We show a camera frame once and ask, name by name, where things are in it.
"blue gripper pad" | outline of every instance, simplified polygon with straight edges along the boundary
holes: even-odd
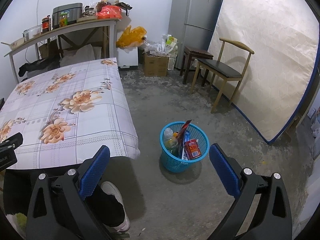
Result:
[[[92,164],[80,180],[79,196],[82,200],[88,196],[91,196],[96,188],[106,169],[106,166],[108,165],[110,159],[110,150],[107,146],[103,146],[99,149],[96,155],[96,158],[93,160]]]
[[[210,146],[209,157],[227,193],[238,198],[241,194],[239,178],[218,147],[214,144]]]

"white bottle cap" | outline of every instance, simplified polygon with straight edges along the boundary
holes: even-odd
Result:
[[[166,139],[170,139],[173,136],[173,131],[168,127],[164,130],[163,135]]]

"stool leg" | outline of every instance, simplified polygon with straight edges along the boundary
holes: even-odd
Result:
[[[236,86],[236,89],[235,89],[235,91],[233,91],[233,94],[232,94],[232,96],[231,96],[231,98],[230,98],[230,101],[229,101],[229,106],[231,106],[232,100],[233,100],[233,98],[235,97],[235,95],[236,95],[236,93],[237,93],[237,91],[238,91],[238,89],[239,89],[239,87],[240,87],[241,81],[242,81],[242,80],[238,81],[238,84],[237,84],[237,86]]]
[[[192,92],[193,92],[193,88],[195,87],[196,80],[197,80],[197,75],[198,75],[198,73],[199,73],[199,69],[200,69],[200,64],[198,63],[197,68],[196,68],[195,75],[193,76],[193,81],[192,81],[192,85],[191,85],[190,93],[192,93]]]
[[[185,71],[184,76],[183,76],[182,84],[186,84],[186,83],[187,83],[187,77],[188,77],[188,74],[189,74],[189,69],[190,69],[190,65],[191,65],[191,60],[192,60],[192,57],[191,57],[190,55],[188,55],[187,68],[186,68],[186,71]]]
[[[218,103],[219,103],[220,97],[221,97],[221,95],[222,95],[222,91],[223,91],[224,86],[226,85],[226,83],[227,83],[227,80],[224,79],[224,80],[223,80],[223,83],[222,83],[222,86],[221,86],[221,88],[220,88],[220,91],[219,91],[219,93],[218,93],[218,95],[217,95],[217,98],[216,98],[216,100],[215,100],[215,102],[213,103],[213,106],[212,106],[212,108],[211,108],[211,113],[213,113],[213,111],[216,109],[216,107],[217,107],[217,105],[218,105]]]
[[[181,69],[180,69],[180,76],[182,76],[182,74],[183,74],[185,60],[186,60],[186,54],[183,54],[182,64],[181,64]]]
[[[208,74],[209,74],[209,69],[206,69],[205,73],[204,73],[203,81],[201,83],[202,87],[204,87],[204,84],[205,84],[205,81],[207,80]]]
[[[216,75],[215,75],[215,73],[212,73],[212,78],[211,78],[211,80],[210,80],[210,87],[209,87],[209,90],[211,89],[211,87],[212,87],[212,84],[213,84],[213,80],[214,80],[214,78],[216,77]]]

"silver bolt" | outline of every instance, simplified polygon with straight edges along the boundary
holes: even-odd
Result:
[[[279,173],[275,173],[275,174],[273,174],[273,176],[274,176],[276,179],[280,179],[280,178],[281,178],[281,176],[280,176]]]
[[[71,169],[71,170],[68,170],[68,175],[75,175],[76,174],[76,170],[75,169]]]
[[[44,173],[41,173],[40,175],[39,175],[39,179],[44,179],[45,178],[45,174]]]
[[[243,172],[244,172],[245,174],[247,174],[247,175],[251,175],[251,174],[252,174],[252,170],[250,170],[249,168],[245,168],[245,169],[243,170]]]

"floral tablecloth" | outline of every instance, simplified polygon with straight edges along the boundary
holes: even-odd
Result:
[[[101,145],[111,156],[140,155],[116,58],[58,68],[19,83],[0,111],[0,141],[23,144],[9,169],[82,163]]]

